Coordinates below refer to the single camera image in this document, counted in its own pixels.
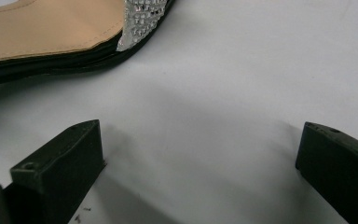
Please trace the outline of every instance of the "glittery silver strap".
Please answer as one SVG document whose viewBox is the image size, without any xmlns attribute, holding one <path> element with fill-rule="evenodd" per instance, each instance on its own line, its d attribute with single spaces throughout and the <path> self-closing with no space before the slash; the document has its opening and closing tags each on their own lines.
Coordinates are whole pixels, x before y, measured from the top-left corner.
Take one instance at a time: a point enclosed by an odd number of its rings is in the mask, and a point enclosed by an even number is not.
<svg viewBox="0 0 358 224">
<path fill-rule="evenodd" d="M 167 0 L 125 0 L 123 36 L 117 51 L 132 48 L 155 29 L 166 5 Z"/>
</svg>

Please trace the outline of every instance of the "sandal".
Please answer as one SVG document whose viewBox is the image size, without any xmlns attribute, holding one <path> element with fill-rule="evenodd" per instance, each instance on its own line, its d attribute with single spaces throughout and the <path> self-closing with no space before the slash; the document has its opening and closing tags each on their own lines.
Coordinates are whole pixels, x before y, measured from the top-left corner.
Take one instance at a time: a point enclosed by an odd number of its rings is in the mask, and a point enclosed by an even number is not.
<svg viewBox="0 0 358 224">
<path fill-rule="evenodd" d="M 112 67 L 156 31 L 174 0 L 19 0 L 0 7 L 0 83 Z"/>
</svg>

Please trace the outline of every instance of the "shoe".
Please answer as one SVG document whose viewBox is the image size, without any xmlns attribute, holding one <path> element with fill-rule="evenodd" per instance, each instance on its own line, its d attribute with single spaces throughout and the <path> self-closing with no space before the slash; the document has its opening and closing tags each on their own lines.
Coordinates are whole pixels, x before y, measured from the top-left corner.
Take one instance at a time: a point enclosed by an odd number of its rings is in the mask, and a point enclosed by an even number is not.
<svg viewBox="0 0 358 224">
<path fill-rule="evenodd" d="M 0 7 L 0 84 L 113 67 L 140 49 L 174 0 L 19 0 Z"/>
</svg>

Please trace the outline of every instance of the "white surface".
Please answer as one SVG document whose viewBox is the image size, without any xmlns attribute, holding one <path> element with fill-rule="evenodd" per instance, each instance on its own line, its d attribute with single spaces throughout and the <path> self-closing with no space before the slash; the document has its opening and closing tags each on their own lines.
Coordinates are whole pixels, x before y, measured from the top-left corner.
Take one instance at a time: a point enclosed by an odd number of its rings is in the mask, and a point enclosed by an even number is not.
<svg viewBox="0 0 358 224">
<path fill-rule="evenodd" d="M 89 119 L 108 166 L 81 223 L 346 223 L 295 159 L 307 120 L 358 138 L 358 1 L 178 0 L 108 72 L 1 85 L 0 183 Z"/>
</svg>

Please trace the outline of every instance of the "beige insole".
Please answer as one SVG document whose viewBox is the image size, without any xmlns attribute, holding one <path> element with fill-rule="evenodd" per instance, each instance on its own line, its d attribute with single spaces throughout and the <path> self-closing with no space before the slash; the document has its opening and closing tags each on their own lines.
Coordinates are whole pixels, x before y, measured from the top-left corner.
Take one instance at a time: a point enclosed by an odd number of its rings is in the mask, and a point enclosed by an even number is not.
<svg viewBox="0 0 358 224">
<path fill-rule="evenodd" d="M 20 0 L 0 7 L 0 61 L 91 49 L 123 18 L 124 0 Z"/>
</svg>

